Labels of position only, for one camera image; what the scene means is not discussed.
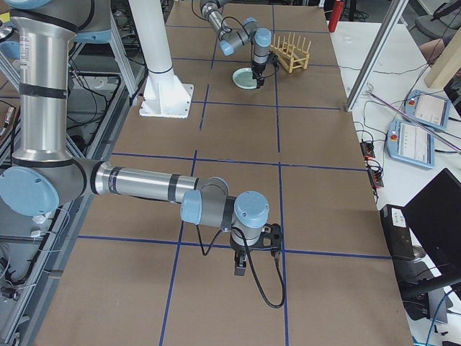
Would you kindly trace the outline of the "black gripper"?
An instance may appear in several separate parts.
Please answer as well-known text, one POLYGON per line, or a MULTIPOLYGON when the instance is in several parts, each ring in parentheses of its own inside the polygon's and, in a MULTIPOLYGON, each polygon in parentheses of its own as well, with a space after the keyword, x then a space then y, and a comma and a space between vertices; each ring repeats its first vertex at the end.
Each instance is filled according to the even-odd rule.
POLYGON ((256 88, 260 89, 264 85, 265 63, 253 62, 251 64, 252 79, 256 80, 256 88))
MULTIPOLYGON (((248 244, 249 251, 252 252, 260 245, 260 241, 248 244)), ((238 244, 234 239, 230 239, 230 246, 234 250, 234 275, 244 276, 246 273, 246 249, 244 245, 238 244)))

